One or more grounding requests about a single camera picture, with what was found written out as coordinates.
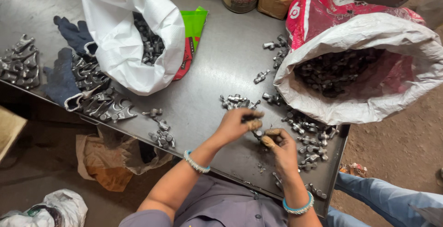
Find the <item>table surface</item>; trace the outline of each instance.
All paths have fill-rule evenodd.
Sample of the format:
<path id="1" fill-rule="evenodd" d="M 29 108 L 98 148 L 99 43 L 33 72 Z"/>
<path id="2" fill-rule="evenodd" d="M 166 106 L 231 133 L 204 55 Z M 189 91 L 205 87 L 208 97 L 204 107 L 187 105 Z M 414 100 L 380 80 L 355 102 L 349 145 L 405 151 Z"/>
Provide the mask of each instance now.
<path id="1" fill-rule="evenodd" d="M 24 33 L 35 37 L 41 68 L 52 67 L 58 51 L 67 46 L 52 18 L 59 15 L 74 23 L 84 20 L 81 0 L 0 1 L 0 49 L 10 47 Z M 107 125 L 153 145 L 148 132 L 156 131 L 157 123 L 141 112 L 163 108 L 161 118 L 171 126 L 170 132 L 176 139 L 176 149 L 168 151 L 182 156 L 185 150 L 196 148 L 218 127 L 226 111 L 219 96 L 241 94 L 252 102 L 263 101 L 257 107 L 265 112 L 263 129 L 283 127 L 296 138 L 298 135 L 291 131 L 289 124 L 280 120 L 287 112 L 285 106 L 270 105 L 261 98 L 264 92 L 275 94 L 272 81 L 276 70 L 272 68 L 272 58 L 278 51 L 277 48 L 274 51 L 263 50 L 261 45 L 276 41 L 279 34 L 285 33 L 284 21 L 263 15 L 256 9 L 246 14 L 235 14 L 226 9 L 221 0 L 171 1 L 180 10 L 195 10 L 202 6 L 209 11 L 191 69 L 183 79 L 147 97 L 138 96 L 112 82 L 117 91 L 130 98 L 135 105 L 132 111 L 138 116 Z M 266 80 L 255 85 L 253 79 L 267 69 L 271 72 Z M 42 76 L 42 80 L 45 83 L 46 77 Z M 38 88 L 32 93 L 44 97 Z M 320 216 L 327 213 L 349 131 L 349 126 L 340 128 L 340 136 L 330 141 L 327 147 L 329 161 L 319 161 L 316 170 L 301 174 L 306 183 L 311 182 L 328 194 L 327 200 L 317 200 L 314 205 Z M 262 174 L 257 164 L 266 168 Z M 219 151 L 211 167 L 214 172 L 263 194 L 280 199 L 283 196 L 272 176 L 274 155 L 266 151 L 251 133 Z"/>

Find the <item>dark blue glove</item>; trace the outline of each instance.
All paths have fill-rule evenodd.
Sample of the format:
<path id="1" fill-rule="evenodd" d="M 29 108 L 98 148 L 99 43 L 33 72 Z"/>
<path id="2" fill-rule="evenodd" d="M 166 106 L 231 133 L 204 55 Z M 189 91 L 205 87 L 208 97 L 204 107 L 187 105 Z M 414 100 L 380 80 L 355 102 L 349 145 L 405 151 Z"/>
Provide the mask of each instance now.
<path id="1" fill-rule="evenodd" d="M 68 41 L 68 45 L 71 46 L 77 54 L 95 57 L 97 44 L 95 44 L 94 39 L 92 39 L 91 34 L 89 34 L 85 21 L 78 21 L 77 29 L 77 26 L 70 23 L 67 18 L 55 16 L 54 24 L 58 25 L 58 30 L 66 41 Z"/>
<path id="2" fill-rule="evenodd" d="M 42 86 L 42 91 L 69 112 L 80 107 L 79 101 L 83 97 L 75 85 L 75 77 L 71 70 L 72 60 L 72 50 L 63 48 L 58 52 L 58 59 L 54 61 L 54 69 L 43 68 L 48 83 Z"/>

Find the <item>jeans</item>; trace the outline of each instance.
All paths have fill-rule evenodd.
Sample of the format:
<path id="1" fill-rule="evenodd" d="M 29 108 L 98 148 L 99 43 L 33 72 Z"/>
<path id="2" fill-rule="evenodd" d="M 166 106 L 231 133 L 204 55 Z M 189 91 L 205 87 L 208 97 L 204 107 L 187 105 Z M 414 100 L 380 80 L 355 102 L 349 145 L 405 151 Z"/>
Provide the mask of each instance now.
<path id="1" fill-rule="evenodd" d="M 364 202 L 394 227 L 434 226 L 415 212 L 409 204 L 417 207 L 443 207 L 443 195 L 403 189 L 380 179 L 360 178 L 338 173 L 335 190 Z M 329 207 L 326 227 L 368 227 L 356 218 Z"/>

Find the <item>bangle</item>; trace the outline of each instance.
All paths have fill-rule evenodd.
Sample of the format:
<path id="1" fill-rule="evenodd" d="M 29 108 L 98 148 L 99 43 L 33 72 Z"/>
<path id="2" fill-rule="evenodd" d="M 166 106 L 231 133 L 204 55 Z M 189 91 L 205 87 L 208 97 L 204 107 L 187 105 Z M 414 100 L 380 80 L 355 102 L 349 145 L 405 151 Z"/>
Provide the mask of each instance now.
<path id="1" fill-rule="evenodd" d="M 202 167 L 201 165 L 197 164 L 189 155 L 192 152 L 192 150 L 186 150 L 183 156 L 185 157 L 186 162 L 191 165 L 192 168 L 194 168 L 199 173 L 209 173 L 211 170 L 211 167 Z"/>
<path id="2" fill-rule="evenodd" d="M 308 191 L 307 195 L 309 196 L 309 202 L 307 202 L 307 204 L 305 206 L 303 206 L 300 209 L 292 209 L 289 208 L 286 204 L 286 199 L 283 198 L 283 208 L 288 212 L 288 213 L 292 213 L 292 214 L 296 214 L 296 215 L 301 215 L 306 213 L 309 209 L 311 209 L 311 207 L 314 204 L 314 197 L 312 196 L 312 194 Z"/>

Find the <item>wooden board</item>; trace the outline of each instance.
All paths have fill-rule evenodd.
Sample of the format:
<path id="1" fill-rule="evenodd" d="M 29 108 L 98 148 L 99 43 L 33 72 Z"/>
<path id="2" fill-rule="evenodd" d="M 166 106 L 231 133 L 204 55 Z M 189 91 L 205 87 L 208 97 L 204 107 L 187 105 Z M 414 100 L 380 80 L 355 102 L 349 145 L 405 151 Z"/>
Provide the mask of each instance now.
<path id="1" fill-rule="evenodd" d="M 27 120 L 0 106 L 0 163 L 17 140 Z"/>

